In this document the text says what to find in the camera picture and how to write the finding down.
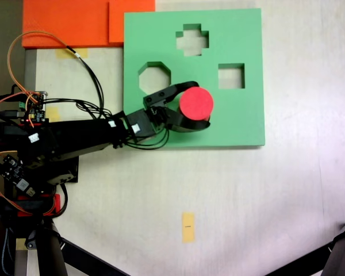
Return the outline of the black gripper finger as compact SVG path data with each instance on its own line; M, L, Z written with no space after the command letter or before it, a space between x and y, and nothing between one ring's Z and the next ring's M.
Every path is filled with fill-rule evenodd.
M199 87L199 84L195 81L188 81L171 85L165 89L159 90L144 97L143 104L146 108L150 108L155 105L166 105L167 103L173 101L178 94L192 87Z
M166 128L179 133L198 132L210 127L206 120L192 120L183 114L166 108Z

